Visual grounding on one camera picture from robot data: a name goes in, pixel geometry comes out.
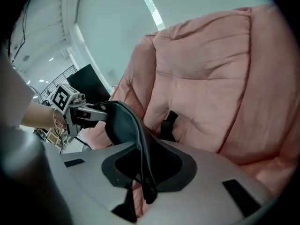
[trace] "white wall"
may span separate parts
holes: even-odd
[[[72,65],[71,59],[65,60],[60,52],[54,56],[52,61],[46,59],[39,66],[29,69],[26,72],[26,77],[30,80],[30,86],[42,92],[57,76]]]
[[[165,27],[202,15],[271,0],[153,0]],[[136,43],[157,31],[144,0],[80,0],[77,22],[96,66],[110,85],[121,79]]]
[[[121,79],[141,37],[157,31],[144,0],[80,0],[77,22],[110,85]]]

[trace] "bracelet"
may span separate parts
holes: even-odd
[[[53,111],[53,122],[54,122],[54,125],[55,125],[55,127],[56,128],[60,128],[60,129],[63,129],[64,128],[64,125],[60,122],[60,121],[58,121],[57,119],[56,119],[56,117],[55,117],[55,112],[56,112],[56,108],[54,109],[54,111]]]

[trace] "tufted cushion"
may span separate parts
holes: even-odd
[[[275,6],[216,12],[146,35],[111,100],[155,134],[170,110],[176,141],[218,152],[273,193],[300,153],[300,58]],[[104,123],[84,131],[110,145]]]

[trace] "black monitor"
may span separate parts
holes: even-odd
[[[96,104],[108,101],[110,95],[101,83],[91,64],[67,78],[71,87],[85,94],[87,103]]]

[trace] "person's arm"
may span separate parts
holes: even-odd
[[[31,102],[23,116],[21,125],[32,128],[55,128],[53,121],[54,108]],[[55,118],[66,125],[62,114],[55,111]]]

